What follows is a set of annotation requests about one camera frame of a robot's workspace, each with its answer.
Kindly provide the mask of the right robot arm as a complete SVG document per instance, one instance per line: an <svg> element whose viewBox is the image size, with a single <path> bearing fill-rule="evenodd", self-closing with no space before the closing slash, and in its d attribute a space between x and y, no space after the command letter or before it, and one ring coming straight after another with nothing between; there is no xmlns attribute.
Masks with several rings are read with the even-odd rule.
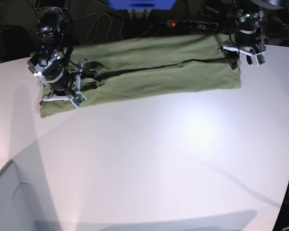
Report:
<svg viewBox="0 0 289 231"><path fill-rule="evenodd" d="M77 64L70 60L73 47L63 47L64 17L70 23L70 32L74 32L73 19L67 9L59 7L41 8L43 16L38 20L37 37L39 50L27 62L29 71L42 86L49 85L50 92L44 95L40 105L54 101L69 101L76 108L87 100L81 92L81 77L84 73L96 72L85 68L88 60Z"/></svg>

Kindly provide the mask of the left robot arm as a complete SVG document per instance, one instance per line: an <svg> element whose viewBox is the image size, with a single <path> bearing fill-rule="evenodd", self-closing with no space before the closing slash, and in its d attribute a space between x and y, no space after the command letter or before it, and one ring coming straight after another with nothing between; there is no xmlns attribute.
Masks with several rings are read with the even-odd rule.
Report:
<svg viewBox="0 0 289 231"><path fill-rule="evenodd" d="M219 51L225 53L232 70L238 68L241 54L246 56L249 65L260 66L266 63L264 10L250 0L235 0L232 5L234 21L227 33L228 40L224 41Z"/></svg>

